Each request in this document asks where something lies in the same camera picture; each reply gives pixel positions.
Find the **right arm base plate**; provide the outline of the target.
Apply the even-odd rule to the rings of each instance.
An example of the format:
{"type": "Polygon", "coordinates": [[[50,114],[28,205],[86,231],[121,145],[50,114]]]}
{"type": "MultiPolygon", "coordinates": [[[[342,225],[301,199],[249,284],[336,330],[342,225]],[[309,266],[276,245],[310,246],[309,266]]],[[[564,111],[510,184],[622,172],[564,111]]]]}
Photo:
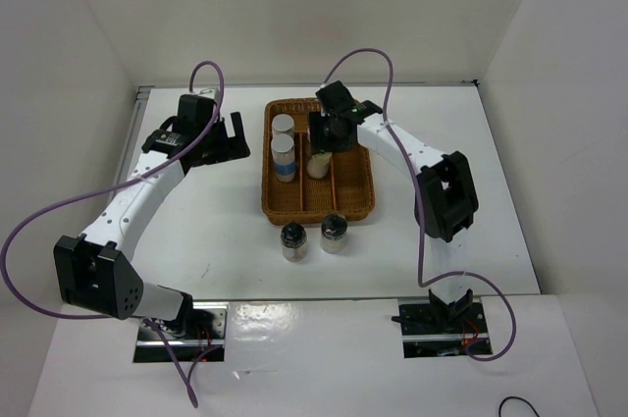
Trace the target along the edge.
{"type": "Polygon", "coordinates": [[[493,349],[480,301],[447,325],[439,325],[427,300],[401,301],[392,321],[399,324],[403,355],[410,358],[491,356],[493,349]]]}

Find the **yellow-lid spice jar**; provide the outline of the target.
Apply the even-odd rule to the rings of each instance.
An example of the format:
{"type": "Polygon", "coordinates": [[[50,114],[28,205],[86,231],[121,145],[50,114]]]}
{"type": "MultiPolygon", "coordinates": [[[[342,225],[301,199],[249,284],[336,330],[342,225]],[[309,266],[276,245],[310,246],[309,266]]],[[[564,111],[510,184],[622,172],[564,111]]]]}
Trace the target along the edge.
{"type": "Polygon", "coordinates": [[[331,152],[313,154],[306,167],[308,175],[315,180],[324,178],[329,172],[332,157],[331,152]]]}

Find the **white-lid jar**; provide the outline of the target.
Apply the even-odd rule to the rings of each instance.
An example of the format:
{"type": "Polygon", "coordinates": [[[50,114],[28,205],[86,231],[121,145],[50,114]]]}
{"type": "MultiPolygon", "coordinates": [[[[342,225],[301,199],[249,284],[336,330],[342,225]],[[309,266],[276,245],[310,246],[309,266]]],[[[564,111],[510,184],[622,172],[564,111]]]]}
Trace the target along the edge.
{"type": "Polygon", "coordinates": [[[274,170],[280,182],[291,182],[295,177],[294,141],[288,134],[276,134],[271,140],[274,170]]]}

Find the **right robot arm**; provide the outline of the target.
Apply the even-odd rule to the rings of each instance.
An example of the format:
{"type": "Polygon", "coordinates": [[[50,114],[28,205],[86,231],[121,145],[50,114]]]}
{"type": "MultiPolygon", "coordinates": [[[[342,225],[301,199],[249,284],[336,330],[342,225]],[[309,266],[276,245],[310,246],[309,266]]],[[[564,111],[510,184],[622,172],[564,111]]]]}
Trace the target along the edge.
{"type": "Polygon", "coordinates": [[[418,284],[429,290],[433,326],[442,332],[454,330],[464,319],[468,294],[450,288],[440,292],[434,285],[471,274],[448,270],[427,279],[425,249],[430,240],[432,252],[446,266],[461,249],[461,243],[454,238],[473,224],[479,200],[467,157],[459,151],[446,154],[425,144],[369,100],[319,101],[322,109],[308,116],[309,140],[316,153],[345,152],[360,146],[409,176],[415,191],[414,216],[420,229],[418,284]]]}

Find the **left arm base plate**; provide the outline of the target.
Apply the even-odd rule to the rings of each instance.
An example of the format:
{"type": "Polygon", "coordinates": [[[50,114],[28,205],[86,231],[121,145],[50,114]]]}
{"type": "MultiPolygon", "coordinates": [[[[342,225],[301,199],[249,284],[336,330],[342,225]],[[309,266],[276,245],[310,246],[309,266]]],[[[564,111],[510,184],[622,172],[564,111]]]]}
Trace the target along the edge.
{"type": "MultiPolygon", "coordinates": [[[[191,321],[183,329],[175,330],[171,323],[152,319],[163,338],[183,363],[223,362],[228,324],[228,303],[196,301],[191,321]]],[[[141,322],[135,340],[133,363],[171,362],[171,356],[160,335],[141,322]]]]}

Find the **silver-lid jar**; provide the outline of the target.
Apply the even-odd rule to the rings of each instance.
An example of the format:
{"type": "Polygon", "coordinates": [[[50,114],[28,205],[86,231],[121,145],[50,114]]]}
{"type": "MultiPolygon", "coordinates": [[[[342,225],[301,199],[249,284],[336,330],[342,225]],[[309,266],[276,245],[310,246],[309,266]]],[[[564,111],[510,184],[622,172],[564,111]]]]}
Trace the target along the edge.
{"type": "Polygon", "coordinates": [[[272,119],[271,130],[273,136],[283,134],[289,136],[290,138],[294,138],[295,122],[293,117],[289,114],[276,115],[272,119]]]}

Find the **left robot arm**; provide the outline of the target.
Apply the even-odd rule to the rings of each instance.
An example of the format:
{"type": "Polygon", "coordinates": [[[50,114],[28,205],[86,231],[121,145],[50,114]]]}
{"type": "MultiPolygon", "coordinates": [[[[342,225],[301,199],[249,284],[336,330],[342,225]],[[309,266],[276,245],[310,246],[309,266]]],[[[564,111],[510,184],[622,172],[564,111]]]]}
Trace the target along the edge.
{"type": "Polygon", "coordinates": [[[149,318],[177,339],[208,319],[190,294],[145,282],[131,261],[150,221],[191,169],[249,156],[240,113],[231,113],[235,134],[227,134],[220,95],[217,89],[182,95],[177,114],[142,144],[130,186],[78,236],[60,237],[53,257],[64,302],[120,320],[149,318]]]}

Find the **black-cap spice jar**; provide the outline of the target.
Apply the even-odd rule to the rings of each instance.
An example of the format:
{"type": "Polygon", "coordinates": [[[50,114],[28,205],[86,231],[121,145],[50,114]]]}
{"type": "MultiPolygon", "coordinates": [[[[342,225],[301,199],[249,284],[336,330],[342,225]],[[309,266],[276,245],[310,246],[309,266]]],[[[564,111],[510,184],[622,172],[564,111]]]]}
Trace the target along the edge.
{"type": "Polygon", "coordinates": [[[295,263],[303,260],[307,254],[307,232],[297,222],[283,226],[280,235],[282,253],[286,260],[295,263]]]}
{"type": "Polygon", "coordinates": [[[326,216],[321,224],[321,248],[330,254],[341,252],[346,244],[347,229],[345,216],[338,213],[326,216]]]}

